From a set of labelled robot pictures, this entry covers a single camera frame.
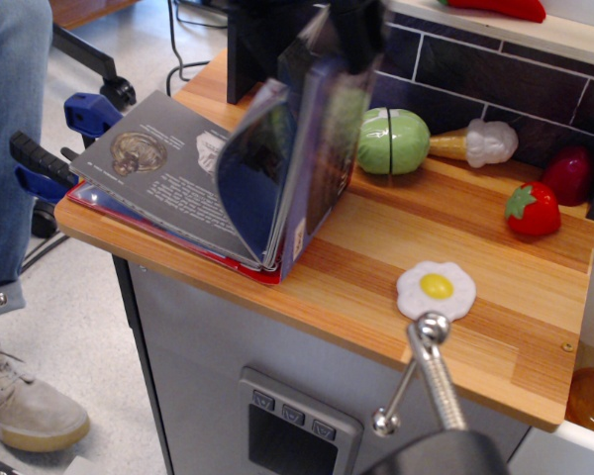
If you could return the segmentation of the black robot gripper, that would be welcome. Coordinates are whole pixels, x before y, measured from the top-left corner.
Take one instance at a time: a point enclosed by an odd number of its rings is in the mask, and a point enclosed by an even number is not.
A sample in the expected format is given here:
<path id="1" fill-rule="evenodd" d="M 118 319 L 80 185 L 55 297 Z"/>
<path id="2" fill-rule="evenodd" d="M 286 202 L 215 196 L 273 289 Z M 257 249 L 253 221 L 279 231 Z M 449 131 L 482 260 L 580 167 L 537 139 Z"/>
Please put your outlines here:
<path id="1" fill-rule="evenodd" d="M 372 70 L 384 53 L 386 6 L 382 1 L 329 1 L 321 52 L 339 57 L 348 74 Z"/>

